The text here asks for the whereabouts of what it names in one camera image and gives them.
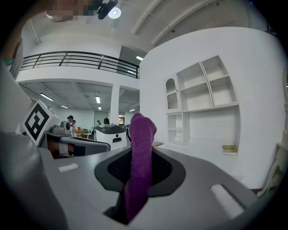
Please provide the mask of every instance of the white ceiling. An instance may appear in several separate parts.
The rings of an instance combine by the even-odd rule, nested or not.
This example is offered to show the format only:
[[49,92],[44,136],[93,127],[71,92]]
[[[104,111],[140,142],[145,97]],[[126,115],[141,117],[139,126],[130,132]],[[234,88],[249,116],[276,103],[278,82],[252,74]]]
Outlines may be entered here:
[[[20,84],[26,94],[32,99],[40,99],[44,103],[54,106],[64,105],[71,109],[91,109],[110,111],[112,87],[99,84],[79,82],[33,82]],[[53,99],[48,101],[40,93]],[[100,97],[100,104],[96,103],[95,96]],[[120,88],[119,112],[128,112],[131,109],[139,110],[139,90]]]
[[117,19],[107,16],[99,20],[97,16],[89,16],[78,17],[77,21],[54,23],[40,14],[32,21],[39,37],[65,33],[94,34],[148,52],[189,32],[222,26],[248,27],[244,2],[247,1],[119,0],[117,7],[122,14]]

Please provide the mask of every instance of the black metal railing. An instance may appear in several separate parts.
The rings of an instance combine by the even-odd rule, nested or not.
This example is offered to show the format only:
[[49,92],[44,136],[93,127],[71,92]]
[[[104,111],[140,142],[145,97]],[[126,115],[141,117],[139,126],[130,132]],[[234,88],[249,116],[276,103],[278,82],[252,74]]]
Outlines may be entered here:
[[139,66],[115,57],[81,51],[57,51],[23,59],[21,70],[48,66],[77,66],[123,74],[139,79]]

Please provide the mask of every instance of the white column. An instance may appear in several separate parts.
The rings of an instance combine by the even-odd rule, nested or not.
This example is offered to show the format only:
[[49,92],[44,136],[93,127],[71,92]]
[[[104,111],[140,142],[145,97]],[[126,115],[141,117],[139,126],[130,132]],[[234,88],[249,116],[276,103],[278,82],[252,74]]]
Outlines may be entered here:
[[119,125],[119,90],[120,85],[114,84],[111,96],[110,124]]

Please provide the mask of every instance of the fluorescent light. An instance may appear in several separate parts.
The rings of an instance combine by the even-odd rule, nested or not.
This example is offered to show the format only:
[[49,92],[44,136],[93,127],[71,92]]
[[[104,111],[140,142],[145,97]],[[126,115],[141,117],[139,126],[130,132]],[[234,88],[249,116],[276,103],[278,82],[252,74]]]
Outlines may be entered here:
[[133,71],[128,70],[127,72],[136,75],[136,73]]
[[109,13],[108,13],[108,17],[112,18],[112,19],[116,19],[118,17],[120,17],[121,15],[121,10],[117,7],[114,7]]
[[136,58],[139,59],[140,61],[143,60],[143,58],[142,58],[142,57],[139,57],[139,56],[137,56]]
[[96,102],[98,103],[98,104],[100,104],[100,97],[95,97],[96,98]]
[[45,98],[48,99],[49,101],[54,101],[53,99],[47,97],[45,94],[40,93],[40,95],[41,95],[42,97],[45,97]]

